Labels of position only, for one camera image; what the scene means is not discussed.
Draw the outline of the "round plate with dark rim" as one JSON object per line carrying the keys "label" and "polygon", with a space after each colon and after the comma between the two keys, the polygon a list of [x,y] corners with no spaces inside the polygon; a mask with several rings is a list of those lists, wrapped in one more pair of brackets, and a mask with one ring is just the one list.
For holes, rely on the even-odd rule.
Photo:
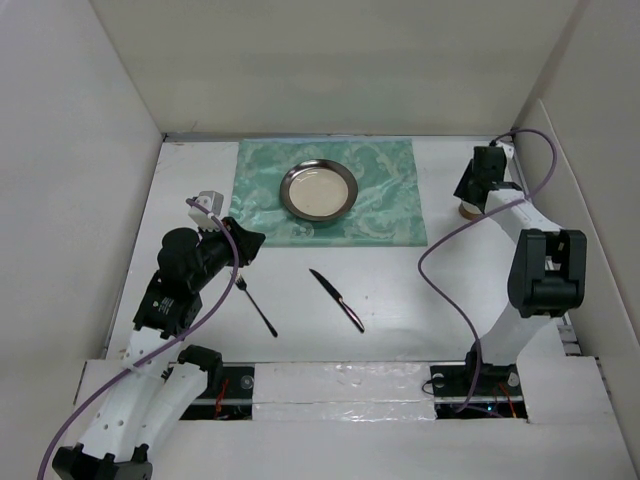
{"label": "round plate with dark rim", "polygon": [[279,187],[280,200],[295,217],[331,222],[355,205],[359,187],[349,169],[332,160],[313,159],[289,169]]}

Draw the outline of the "green patterned cloth placemat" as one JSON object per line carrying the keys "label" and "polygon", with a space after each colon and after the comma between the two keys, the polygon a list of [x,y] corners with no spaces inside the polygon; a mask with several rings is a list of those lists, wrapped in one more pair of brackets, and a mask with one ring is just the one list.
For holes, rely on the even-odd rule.
{"label": "green patterned cloth placemat", "polygon": [[[358,196],[331,222],[295,217],[280,199],[280,184],[294,166],[331,160],[355,177]],[[266,235],[271,247],[425,246],[412,142],[259,141],[240,143],[229,215]]]}

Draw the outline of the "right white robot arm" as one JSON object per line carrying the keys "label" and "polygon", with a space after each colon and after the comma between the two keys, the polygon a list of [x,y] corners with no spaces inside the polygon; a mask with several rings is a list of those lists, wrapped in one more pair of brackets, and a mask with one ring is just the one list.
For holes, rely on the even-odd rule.
{"label": "right white robot arm", "polygon": [[585,294],[586,235],[545,217],[521,187],[504,180],[506,167],[502,147],[476,146],[454,191],[463,210],[495,221],[515,245],[508,303],[462,369],[465,387],[476,394],[505,382],[538,331],[581,306]]}

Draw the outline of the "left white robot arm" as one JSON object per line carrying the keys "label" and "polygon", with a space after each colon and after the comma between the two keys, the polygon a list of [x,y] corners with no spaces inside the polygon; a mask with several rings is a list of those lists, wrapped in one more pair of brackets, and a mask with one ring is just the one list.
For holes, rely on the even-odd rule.
{"label": "left white robot arm", "polygon": [[164,235],[121,371],[91,395],[104,401],[76,444],[58,447],[53,458],[60,478],[151,478],[153,459],[191,403],[222,387],[221,354],[184,340],[205,321],[201,290],[224,268],[249,265],[266,237],[231,217],[208,221],[210,231]]}

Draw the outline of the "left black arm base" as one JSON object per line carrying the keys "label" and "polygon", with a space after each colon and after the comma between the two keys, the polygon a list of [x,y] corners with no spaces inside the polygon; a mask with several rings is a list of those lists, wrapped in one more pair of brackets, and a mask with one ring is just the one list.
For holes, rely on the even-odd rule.
{"label": "left black arm base", "polygon": [[254,364],[225,364],[222,379],[196,398],[182,414],[186,421],[244,421],[252,419]]}

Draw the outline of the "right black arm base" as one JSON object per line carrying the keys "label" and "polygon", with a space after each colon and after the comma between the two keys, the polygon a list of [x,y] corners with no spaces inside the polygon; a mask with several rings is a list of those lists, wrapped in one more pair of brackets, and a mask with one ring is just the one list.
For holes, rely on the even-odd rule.
{"label": "right black arm base", "polygon": [[515,365],[483,365],[475,384],[475,367],[464,362],[430,364],[429,374],[422,391],[433,399],[438,420],[528,418]]}

